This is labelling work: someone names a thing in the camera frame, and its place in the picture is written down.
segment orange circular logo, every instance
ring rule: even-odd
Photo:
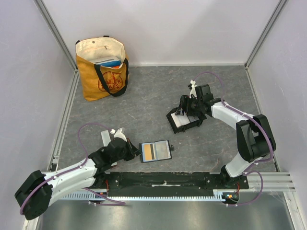
[[[120,73],[114,73],[109,71],[105,72],[103,76],[110,92],[115,93],[118,90],[120,90],[121,87],[123,86],[123,79],[121,78]],[[99,79],[98,79],[98,88],[100,89],[100,91],[106,92]]]

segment gray floor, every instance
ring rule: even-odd
[[[252,200],[254,193],[241,193]],[[220,202],[127,201],[122,207],[95,207],[59,200],[39,217],[36,230],[294,230],[283,193],[263,193],[250,206]]]
[[[213,71],[223,79],[225,100],[247,113],[258,114],[248,78],[243,66],[182,66],[182,67],[132,67],[126,93],[120,97],[109,96],[88,102],[83,98],[79,83],[71,109],[59,168],[72,165],[84,158],[77,140],[79,127],[88,122],[99,122],[110,128],[125,128],[125,135],[135,146],[140,142],[168,139],[175,146],[173,158],[167,161],[141,163],[137,157],[119,161],[113,171],[133,172],[219,172],[237,153],[236,132],[214,118],[205,120],[201,127],[174,134],[166,114],[179,104],[180,96],[188,94],[190,79],[202,71]],[[197,84],[208,83],[215,97],[222,90],[214,76],[205,75]],[[81,139],[91,153],[103,143],[98,126],[85,127]],[[255,168],[276,171],[273,162]]]

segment canvas bag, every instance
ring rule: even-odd
[[[118,69],[94,63],[95,59],[116,56]],[[128,85],[128,60],[124,45],[114,38],[104,36],[76,42],[76,62],[80,73],[83,96],[88,101],[109,95],[121,96]]]

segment gray mat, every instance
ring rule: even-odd
[[[189,81],[202,71],[213,71],[223,79],[225,100],[232,106],[251,114],[258,114],[248,78],[243,66],[182,66],[132,67],[127,91],[120,97],[106,97],[88,102],[83,98],[79,83],[66,129],[59,168],[72,165],[84,158],[77,140],[79,127],[88,122],[99,122],[110,128],[125,128],[126,137],[138,147],[140,142],[168,139],[175,147],[172,159],[141,163],[137,157],[119,161],[113,171],[122,172],[219,172],[237,153],[236,132],[225,123],[208,117],[201,127],[174,134],[166,114],[179,104],[180,96],[188,94]],[[197,84],[208,83],[215,97],[222,90],[214,76],[199,77]],[[87,126],[81,139],[91,153],[103,143],[102,128]],[[255,167],[260,171],[276,171],[274,163]]]

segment white wall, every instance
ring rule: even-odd
[[[276,139],[278,162],[293,177],[307,214],[307,27],[305,0],[288,1],[250,67]]]
[[[130,64],[245,63],[278,0],[44,0],[70,52],[110,35]]]
[[[0,229],[22,228],[14,194],[45,170],[73,70],[32,0],[0,7]]]

